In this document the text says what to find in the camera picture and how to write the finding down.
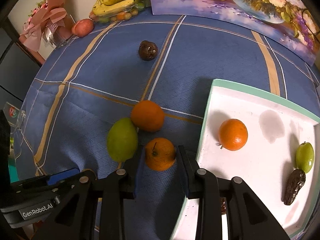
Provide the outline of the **large dark dried date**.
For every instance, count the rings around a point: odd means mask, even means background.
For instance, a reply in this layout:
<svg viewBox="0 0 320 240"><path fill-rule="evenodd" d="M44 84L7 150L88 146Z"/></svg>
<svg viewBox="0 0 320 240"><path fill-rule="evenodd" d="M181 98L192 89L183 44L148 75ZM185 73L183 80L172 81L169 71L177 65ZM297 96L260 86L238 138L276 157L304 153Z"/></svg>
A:
<svg viewBox="0 0 320 240"><path fill-rule="evenodd" d="M295 169L289 176L283 197L285 205L291 205L300 189L304 186L306 181L306 174L303 170Z"/></svg>

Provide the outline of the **blue plaid tablecloth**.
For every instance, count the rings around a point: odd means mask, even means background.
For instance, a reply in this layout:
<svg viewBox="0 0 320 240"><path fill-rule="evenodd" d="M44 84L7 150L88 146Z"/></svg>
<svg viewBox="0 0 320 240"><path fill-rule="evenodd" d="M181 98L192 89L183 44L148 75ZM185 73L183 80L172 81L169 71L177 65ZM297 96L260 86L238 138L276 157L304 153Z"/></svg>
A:
<svg viewBox="0 0 320 240"><path fill-rule="evenodd" d="M144 40L158 47L151 61L138 54ZM129 21L97 25L51 53L21 108L18 177L71 168L107 177L119 165L108 154L108 132L143 100L165 114L159 131L139 131L143 151L152 139L165 138L195 159L215 79L267 91L319 117L319 72L278 42L223 21L145 10Z"/></svg>

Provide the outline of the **red peach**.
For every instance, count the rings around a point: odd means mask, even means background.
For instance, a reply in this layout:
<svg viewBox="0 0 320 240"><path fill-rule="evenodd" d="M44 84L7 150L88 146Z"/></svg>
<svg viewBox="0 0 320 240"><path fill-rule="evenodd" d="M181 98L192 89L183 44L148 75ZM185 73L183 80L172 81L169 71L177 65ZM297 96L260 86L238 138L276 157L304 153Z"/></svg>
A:
<svg viewBox="0 0 320 240"><path fill-rule="evenodd" d="M90 18L86 18L76 22L72 27L72 33L77 37L85 37L94 29L94 22Z"/></svg>

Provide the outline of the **flower still life painting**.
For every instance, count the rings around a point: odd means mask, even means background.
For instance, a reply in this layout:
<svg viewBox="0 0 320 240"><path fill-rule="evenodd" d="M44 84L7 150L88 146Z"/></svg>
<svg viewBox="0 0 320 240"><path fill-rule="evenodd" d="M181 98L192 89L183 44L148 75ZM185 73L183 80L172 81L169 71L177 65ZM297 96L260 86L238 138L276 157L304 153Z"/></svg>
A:
<svg viewBox="0 0 320 240"><path fill-rule="evenodd" d="M308 64L319 52L319 24L302 0L151 0L155 15L212 18L251 29Z"/></svg>

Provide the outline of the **clear plastic fruit container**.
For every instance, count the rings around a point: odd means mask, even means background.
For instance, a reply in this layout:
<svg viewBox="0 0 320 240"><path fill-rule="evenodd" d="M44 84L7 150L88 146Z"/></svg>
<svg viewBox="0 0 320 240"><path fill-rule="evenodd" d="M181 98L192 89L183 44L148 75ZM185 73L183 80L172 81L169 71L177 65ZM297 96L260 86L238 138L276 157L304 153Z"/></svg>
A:
<svg viewBox="0 0 320 240"><path fill-rule="evenodd" d="M105 5L97 0L93 5L89 18L96 23L128 21L146 8L146 0L124 0L114 5Z"/></svg>

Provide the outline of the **round dark dried fruit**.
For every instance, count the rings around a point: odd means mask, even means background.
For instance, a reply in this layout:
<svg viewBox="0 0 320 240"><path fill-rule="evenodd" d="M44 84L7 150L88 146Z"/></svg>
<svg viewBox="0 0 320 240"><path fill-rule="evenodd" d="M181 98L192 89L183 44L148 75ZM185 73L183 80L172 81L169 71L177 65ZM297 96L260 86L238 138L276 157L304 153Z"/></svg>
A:
<svg viewBox="0 0 320 240"><path fill-rule="evenodd" d="M155 43L144 40L139 45L138 54L144 61L151 61L158 55L158 47Z"/></svg>

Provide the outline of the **white tray with green rim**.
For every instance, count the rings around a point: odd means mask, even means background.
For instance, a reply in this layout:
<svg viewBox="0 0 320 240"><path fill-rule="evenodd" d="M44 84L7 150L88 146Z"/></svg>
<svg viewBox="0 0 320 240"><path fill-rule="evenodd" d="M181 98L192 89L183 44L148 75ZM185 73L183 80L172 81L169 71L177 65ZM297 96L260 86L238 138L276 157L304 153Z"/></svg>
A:
<svg viewBox="0 0 320 240"><path fill-rule="evenodd" d="M238 119L247 127L248 141L238 151L219 144L219 128L227 119ZM296 149L303 142L313 146L314 163L294 202L285 205L285 184L294 169ZM215 79L195 159L217 177L242 178L291 239L303 239L317 223L319 117L307 109L255 87Z"/></svg>

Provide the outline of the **small orange tangerine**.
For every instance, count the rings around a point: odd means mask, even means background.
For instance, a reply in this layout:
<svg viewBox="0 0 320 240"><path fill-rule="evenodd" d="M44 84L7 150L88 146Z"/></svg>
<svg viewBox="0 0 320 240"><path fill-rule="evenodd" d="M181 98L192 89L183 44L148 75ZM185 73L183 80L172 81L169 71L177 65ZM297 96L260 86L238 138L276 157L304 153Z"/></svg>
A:
<svg viewBox="0 0 320 240"><path fill-rule="evenodd" d="M139 129L147 132L157 132L164 124L165 114L161 107L153 101L143 100L135 104L130 118Z"/></svg>

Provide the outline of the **orange tangerine with stem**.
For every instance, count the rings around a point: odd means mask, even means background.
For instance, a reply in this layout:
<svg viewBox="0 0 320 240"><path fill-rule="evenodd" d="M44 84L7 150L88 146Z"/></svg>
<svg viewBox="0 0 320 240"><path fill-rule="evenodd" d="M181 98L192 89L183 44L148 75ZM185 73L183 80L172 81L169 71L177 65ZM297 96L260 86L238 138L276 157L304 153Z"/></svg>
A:
<svg viewBox="0 0 320 240"><path fill-rule="evenodd" d="M155 138L145 146L145 164L154 171L165 171L174 165L176 150L172 142L165 138Z"/></svg>

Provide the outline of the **yellow banana bunch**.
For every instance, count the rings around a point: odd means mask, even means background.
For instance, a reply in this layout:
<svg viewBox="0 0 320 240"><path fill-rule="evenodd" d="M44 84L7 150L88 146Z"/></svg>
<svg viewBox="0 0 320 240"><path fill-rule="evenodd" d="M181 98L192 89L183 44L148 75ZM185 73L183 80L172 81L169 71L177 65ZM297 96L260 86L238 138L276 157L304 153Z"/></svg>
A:
<svg viewBox="0 0 320 240"><path fill-rule="evenodd" d="M96 0L92 8L95 16L103 17L118 14L132 8L138 0Z"/></svg>

